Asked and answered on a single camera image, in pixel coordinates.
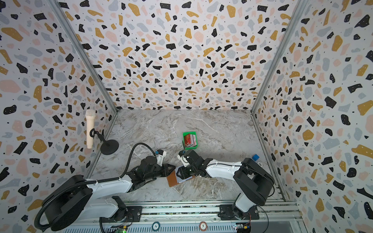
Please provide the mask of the brown leather card holder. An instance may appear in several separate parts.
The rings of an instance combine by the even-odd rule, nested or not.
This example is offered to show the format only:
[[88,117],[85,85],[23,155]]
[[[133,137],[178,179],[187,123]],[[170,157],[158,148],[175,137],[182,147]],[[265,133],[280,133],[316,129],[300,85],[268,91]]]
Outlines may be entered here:
[[193,178],[195,178],[195,176],[191,176],[191,177],[189,177],[189,178],[182,179],[182,178],[180,178],[180,177],[178,177],[178,176],[176,175],[176,172],[175,172],[175,171],[173,171],[169,176],[167,176],[167,181],[168,181],[168,185],[169,185],[169,187],[173,187],[173,186],[176,186],[176,185],[178,185],[178,184],[181,184],[181,183],[183,183],[183,182],[185,182],[185,181],[191,180],[191,179],[193,179]]

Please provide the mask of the red VIP card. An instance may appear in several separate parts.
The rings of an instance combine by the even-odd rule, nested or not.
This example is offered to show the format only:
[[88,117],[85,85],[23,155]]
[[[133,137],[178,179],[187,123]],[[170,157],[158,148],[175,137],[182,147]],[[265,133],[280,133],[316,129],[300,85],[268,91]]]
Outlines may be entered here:
[[184,135],[184,146],[187,148],[192,144],[190,134]]

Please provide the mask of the green plastic card tray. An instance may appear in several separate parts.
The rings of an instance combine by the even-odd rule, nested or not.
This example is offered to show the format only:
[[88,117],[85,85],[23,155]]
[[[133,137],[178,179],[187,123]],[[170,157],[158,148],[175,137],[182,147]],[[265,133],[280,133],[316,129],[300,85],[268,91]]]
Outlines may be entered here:
[[196,132],[183,133],[183,147],[185,150],[194,150],[198,147]]

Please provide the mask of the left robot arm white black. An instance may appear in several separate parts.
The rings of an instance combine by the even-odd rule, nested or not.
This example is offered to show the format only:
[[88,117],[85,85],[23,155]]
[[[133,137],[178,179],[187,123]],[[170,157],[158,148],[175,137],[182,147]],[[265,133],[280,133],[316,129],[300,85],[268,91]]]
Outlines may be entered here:
[[60,231],[83,219],[134,219],[118,194],[133,192],[158,177],[168,177],[175,168],[170,164],[159,165],[156,157],[148,156],[120,177],[92,180],[74,175],[43,201],[34,226],[41,231]]

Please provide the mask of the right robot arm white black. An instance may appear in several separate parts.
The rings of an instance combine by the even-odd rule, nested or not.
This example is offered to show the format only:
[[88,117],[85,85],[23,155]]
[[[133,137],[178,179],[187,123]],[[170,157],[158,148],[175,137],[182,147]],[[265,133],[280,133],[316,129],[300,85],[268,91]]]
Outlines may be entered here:
[[264,206],[275,192],[275,180],[252,158],[242,162],[221,162],[204,159],[194,150],[182,150],[177,155],[183,166],[176,170],[176,177],[186,180],[192,176],[224,178],[235,181],[241,193],[231,206],[220,206],[222,220],[247,219],[256,206]]

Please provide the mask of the stack of cards in tray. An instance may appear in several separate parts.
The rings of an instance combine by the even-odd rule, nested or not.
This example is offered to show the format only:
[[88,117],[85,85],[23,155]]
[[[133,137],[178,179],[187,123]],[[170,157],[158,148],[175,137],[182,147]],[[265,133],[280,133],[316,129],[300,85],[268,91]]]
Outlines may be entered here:
[[197,146],[196,135],[191,134],[190,136],[191,136],[191,142],[192,142],[191,147]]

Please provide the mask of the black microphone stand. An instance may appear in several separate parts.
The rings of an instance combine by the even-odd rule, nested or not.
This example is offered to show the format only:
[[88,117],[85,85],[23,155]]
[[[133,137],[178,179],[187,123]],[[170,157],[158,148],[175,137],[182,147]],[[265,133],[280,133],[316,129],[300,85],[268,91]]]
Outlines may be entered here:
[[95,129],[91,131],[91,136],[97,136],[98,139],[102,142],[102,145],[100,147],[100,152],[104,155],[111,155],[115,153],[119,148],[118,141],[114,139],[106,140],[105,136],[103,134],[100,134]]

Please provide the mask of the blue cube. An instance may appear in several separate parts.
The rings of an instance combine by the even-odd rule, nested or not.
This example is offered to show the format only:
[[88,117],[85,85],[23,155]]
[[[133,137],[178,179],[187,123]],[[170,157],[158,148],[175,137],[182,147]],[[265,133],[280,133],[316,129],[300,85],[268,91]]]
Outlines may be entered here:
[[257,161],[257,160],[259,159],[259,156],[258,156],[257,154],[255,154],[255,155],[252,157],[252,159],[253,159],[254,161]]

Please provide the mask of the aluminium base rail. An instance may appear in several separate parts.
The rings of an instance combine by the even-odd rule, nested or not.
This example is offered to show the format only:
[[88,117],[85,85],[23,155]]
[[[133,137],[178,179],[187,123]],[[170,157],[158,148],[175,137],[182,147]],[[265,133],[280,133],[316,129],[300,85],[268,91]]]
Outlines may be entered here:
[[118,229],[120,223],[103,223],[106,233],[306,233],[295,202],[268,200],[255,207],[244,220],[220,218],[230,201],[133,202],[141,207],[134,220]]

